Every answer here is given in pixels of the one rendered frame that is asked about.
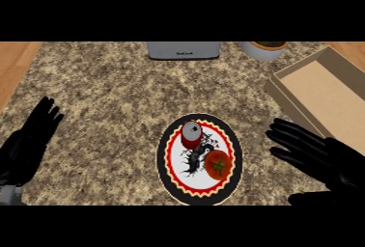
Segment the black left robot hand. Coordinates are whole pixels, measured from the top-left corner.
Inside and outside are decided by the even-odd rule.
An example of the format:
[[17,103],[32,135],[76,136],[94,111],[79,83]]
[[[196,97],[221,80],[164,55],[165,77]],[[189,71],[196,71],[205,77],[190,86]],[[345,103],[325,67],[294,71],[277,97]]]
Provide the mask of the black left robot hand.
[[35,175],[47,144],[54,135],[63,114],[54,100],[45,96],[0,147],[0,186],[23,186]]

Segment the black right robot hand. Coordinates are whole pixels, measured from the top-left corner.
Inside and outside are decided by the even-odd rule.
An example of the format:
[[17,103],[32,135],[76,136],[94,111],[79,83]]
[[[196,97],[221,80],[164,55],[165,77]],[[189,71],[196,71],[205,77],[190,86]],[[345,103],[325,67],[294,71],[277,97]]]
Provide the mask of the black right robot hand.
[[365,206],[365,155],[332,137],[274,119],[266,137],[282,147],[270,154],[322,182],[328,191],[295,193],[292,206]]

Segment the open cardboard box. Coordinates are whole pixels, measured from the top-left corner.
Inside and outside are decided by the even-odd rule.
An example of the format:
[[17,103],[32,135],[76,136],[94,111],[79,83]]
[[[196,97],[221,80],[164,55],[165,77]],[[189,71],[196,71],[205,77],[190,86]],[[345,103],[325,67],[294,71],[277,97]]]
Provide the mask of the open cardboard box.
[[365,71],[329,46],[273,73],[264,90],[295,124],[365,155]]

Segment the red tomato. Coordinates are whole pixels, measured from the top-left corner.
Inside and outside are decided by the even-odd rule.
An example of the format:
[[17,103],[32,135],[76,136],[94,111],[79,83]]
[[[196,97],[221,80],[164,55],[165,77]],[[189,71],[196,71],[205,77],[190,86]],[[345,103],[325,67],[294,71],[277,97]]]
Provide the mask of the red tomato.
[[223,151],[211,151],[205,156],[205,171],[214,180],[223,180],[230,174],[232,161]]

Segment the black red white patterned plate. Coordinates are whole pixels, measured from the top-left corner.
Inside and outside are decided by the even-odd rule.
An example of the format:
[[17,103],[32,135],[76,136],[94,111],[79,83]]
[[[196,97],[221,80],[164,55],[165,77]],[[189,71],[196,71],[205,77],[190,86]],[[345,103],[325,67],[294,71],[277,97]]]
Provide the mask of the black red white patterned plate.
[[[193,150],[183,147],[181,129],[199,123],[202,138]],[[205,171],[205,156],[223,151],[232,161],[230,174],[214,180]],[[242,149],[229,125],[208,114],[187,114],[168,125],[156,148],[156,171],[170,196],[184,205],[218,205],[236,189],[242,174]]]

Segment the red can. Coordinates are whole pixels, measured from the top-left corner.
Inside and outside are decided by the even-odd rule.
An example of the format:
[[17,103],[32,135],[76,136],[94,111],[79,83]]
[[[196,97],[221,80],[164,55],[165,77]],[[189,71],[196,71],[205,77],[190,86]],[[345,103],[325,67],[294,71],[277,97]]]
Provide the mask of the red can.
[[202,128],[198,122],[189,121],[181,126],[181,145],[186,149],[193,150],[202,138]]

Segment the white plant pot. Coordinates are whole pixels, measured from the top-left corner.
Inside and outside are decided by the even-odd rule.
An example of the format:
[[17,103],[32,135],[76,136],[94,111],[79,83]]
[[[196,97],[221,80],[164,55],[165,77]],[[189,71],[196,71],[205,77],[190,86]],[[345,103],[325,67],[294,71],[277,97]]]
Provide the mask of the white plant pot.
[[245,54],[258,61],[273,61],[280,56],[286,46],[288,42],[285,41],[280,46],[264,46],[260,45],[255,41],[243,41],[240,42],[242,50]]

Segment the grey appliance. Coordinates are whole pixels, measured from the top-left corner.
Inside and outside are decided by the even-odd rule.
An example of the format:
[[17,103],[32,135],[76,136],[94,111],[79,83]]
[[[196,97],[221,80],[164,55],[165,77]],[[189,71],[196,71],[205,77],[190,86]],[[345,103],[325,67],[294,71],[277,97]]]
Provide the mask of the grey appliance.
[[149,41],[147,57],[152,60],[206,60],[220,57],[218,41]]

